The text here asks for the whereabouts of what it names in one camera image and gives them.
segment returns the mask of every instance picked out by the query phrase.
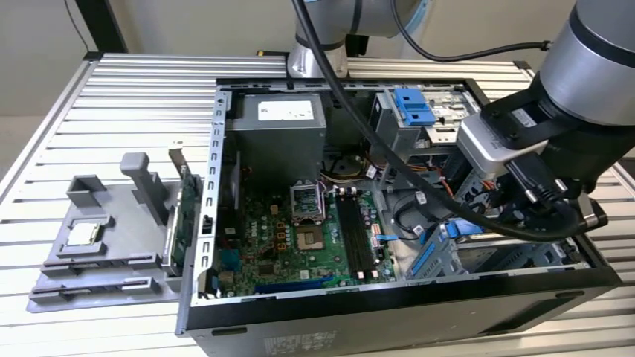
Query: ram slot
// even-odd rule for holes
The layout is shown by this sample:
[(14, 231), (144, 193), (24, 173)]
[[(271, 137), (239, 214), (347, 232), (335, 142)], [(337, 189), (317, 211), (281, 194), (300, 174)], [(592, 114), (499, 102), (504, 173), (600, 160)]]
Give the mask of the ram slot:
[(344, 248), (347, 249), (351, 276), (357, 279), (371, 277), (375, 270), (373, 255), (369, 250), (364, 220), (355, 195), (337, 196), (335, 200)]

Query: blue latch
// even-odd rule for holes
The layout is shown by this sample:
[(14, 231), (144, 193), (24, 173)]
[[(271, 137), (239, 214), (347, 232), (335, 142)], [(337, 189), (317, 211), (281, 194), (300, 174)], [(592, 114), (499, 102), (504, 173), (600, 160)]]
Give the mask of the blue latch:
[(407, 126), (431, 126), (436, 122), (436, 117), (429, 111), (424, 95), (419, 89), (397, 88), (393, 91), (395, 104), (401, 114)]
[(447, 238), (485, 233), (485, 230), (464, 219), (453, 219), (445, 224)]
[(384, 234), (377, 234), (375, 238), (377, 238), (377, 240), (397, 240), (399, 239), (397, 236), (387, 236)]

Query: robotic arm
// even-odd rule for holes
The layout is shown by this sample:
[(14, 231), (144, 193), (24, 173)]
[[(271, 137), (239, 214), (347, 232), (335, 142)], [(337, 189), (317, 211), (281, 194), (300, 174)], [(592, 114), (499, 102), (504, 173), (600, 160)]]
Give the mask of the robotic arm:
[[(385, 0), (305, 0), (319, 43), (337, 77), (348, 75), (344, 40), (348, 34), (391, 37), (399, 33)], [(399, 0), (396, 11), (403, 19), (423, 14), (423, 0)], [(288, 55), (288, 73), (293, 77), (323, 77), (311, 51), (307, 34), (296, 23), (296, 44)]]
[[(345, 71), (333, 71), (333, 59), (320, 45), (333, 42), (324, 42), (325, 35), (312, 27), (316, 15), (309, 16), (305, 6), (312, 2), (292, 2), (301, 28), (296, 38), (301, 42), (305, 35), (315, 67), (360, 132), (381, 148), (413, 187), (472, 223), (535, 242), (563, 239), (607, 223), (587, 194), (597, 177), (635, 146), (635, 22), (629, 21), (635, 2), (615, 0), (607, 6), (604, 1), (579, 0), (529, 89), (488, 104), (481, 113), (463, 120), (457, 145), (481, 177), (497, 178), (501, 195), (496, 203), (504, 208), (499, 220), (487, 219), (436, 192), (383, 143), (337, 81)], [(408, 12), (397, 6), (409, 1), (380, 2), (393, 6), (395, 19), (400, 11)], [(325, 17), (317, 16), (316, 22)], [(403, 26), (400, 32), (408, 38)], [(436, 57), (420, 48), (417, 52), (444, 62), (465, 57)]]
[(503, 175), (525, 224), (561, 198), (587, 209), (583, 231), (605, 224), (587, 194), (635, 146), (633, 13), (629, 0), (579, 0), (529, 89), (463, 121), (459, 148), (484, 179)]

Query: aluminum table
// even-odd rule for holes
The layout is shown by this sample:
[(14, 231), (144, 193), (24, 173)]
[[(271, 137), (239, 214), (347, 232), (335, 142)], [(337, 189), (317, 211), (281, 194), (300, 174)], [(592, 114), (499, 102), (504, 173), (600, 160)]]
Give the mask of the aluminum table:
[[(356, 78), (475, 78), (491, 100), (527, 88), (533, 73), (511, 62), (440, 64), (351, 59)], [(283, 77), (281, 57), (106, 54), (84, 61), (0, 184), (0, 356), (203, 356), (177, 338), (176, 302), (46, 314), (25, 311), (68, 209), (73, 175), (122, 183), (124, 152), (144, 151), (161, 179), (177, 179), (167, 145), (184, 142), (204, 170), (215, 78)], [(609, 215), (592, 231), (624, 286), (529, 331), (359, 356), (635, 356), (635, 181), (619, 165), (591, 195)]]

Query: label sticker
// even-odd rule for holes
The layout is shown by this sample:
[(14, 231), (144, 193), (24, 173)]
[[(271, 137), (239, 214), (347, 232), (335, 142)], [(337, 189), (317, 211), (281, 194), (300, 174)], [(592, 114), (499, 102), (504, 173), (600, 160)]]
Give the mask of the label sticker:
[(412, 229), (412, 232), (415, 232), (415, 234), (416, 234), (417, 236), (420, 236), (420, 235), (425, 232), (425, 230), (424, 230), (424, 228), (423, 228), (420, 225), (417, 225), (417, 226)]
[(365, 171), (365, 177), (368, 177), (368, 179), (373, 179), (376, 173), (377, 173), (377, 168), (373, 165), (369, 165), (368, 170)]
[(299, 353), (327, 350), (335, 341), (336, 331), (264, 338), (267, 356), (293, 356)]
[(257, 104), (259, 120), (312, 120), (313, 109), (309, 100), (284, 102), (260, 102)]
[(512, 111), (512, 114), (517, 122), (523, 124), (525, 128), (531, 128), (532, 126), (536, 126), (536, 122), (533, 121), (532, 117), (527, 114), (524, 109), (516, 109), (515, 111)]
[(425, 193), (416, 191), (415, 197), (420, 205), (425, 205), (428, 203), (428, 198), (425, 197)]

